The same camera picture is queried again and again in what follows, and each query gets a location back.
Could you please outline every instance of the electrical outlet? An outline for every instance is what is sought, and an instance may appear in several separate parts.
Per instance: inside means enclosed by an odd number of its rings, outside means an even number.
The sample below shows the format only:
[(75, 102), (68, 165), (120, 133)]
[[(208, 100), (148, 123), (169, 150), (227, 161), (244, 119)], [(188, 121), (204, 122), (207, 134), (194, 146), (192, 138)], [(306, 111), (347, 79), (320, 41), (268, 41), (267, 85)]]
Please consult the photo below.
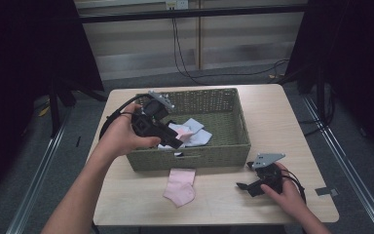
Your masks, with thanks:
[(167, 10), (177, 9), (177, 1), (166, 1), (166, 9)]
[(188, 9), (188, 0), (177, 0), (177, 10), (187, 10)]

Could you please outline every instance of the wicker basket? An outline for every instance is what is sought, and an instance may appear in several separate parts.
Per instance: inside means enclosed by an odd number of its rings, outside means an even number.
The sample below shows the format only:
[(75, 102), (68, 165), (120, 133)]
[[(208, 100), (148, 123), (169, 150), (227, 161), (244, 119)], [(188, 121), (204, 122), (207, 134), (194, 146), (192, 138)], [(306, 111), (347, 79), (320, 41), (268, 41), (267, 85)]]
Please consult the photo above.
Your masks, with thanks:
[[(242, 167), (250, 141), (237, 89), (214, 89), (166, 93), (175, 105), (162, 122), (183, 124), (193, 118), (212, 134), (208, 144), (172, 150), (139, 148), (128, 154), (135, 171), (171, 168)], [(174, 156), (181, 152), (183, 156)]]

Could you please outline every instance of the wooden tabletop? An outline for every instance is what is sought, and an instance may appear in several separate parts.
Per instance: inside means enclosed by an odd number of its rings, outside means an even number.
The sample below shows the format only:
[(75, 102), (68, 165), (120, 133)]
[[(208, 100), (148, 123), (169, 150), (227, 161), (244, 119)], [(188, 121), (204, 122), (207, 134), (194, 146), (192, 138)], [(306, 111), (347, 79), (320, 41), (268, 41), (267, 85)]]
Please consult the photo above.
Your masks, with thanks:
[[(247, 161), (257, 153), (284, 153), (279, 160), (296, 174), (305, 187), (312, 212), (323, 222), (335, 222), (339, 214), (330, 195), (318, 196), (325, 187), (312, 152), (298, 125), (287, 97), (279, 85), (156, 88), (159, 92), (237, 88), (251, 141)], [(97, 144), (106, 116), (136, 94), (151, 89), (111, 92), (93, 140)], [(294, 220), (266, 195), (251, 197), (236, 182), (252, 183), (255, 173), (243, 167), (198, 168), (194, 181), (196, 198), (177, 208), (163, 197), (169, 170), (134, 172), (126, 156), (111, 166), (96, 206), (97, 225), (240, 225), (280, 224)]]

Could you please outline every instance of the pink cloth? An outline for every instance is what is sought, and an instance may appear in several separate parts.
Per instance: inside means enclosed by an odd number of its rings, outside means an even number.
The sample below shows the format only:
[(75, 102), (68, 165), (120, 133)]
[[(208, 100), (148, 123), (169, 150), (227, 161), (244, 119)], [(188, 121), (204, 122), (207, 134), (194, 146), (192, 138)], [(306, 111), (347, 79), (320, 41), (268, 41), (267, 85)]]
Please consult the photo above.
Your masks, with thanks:
[(169, 198), (181, 207), (194, 200), (196, 192), (193, 188), (195, 169), (171, 169), (164, 197)]

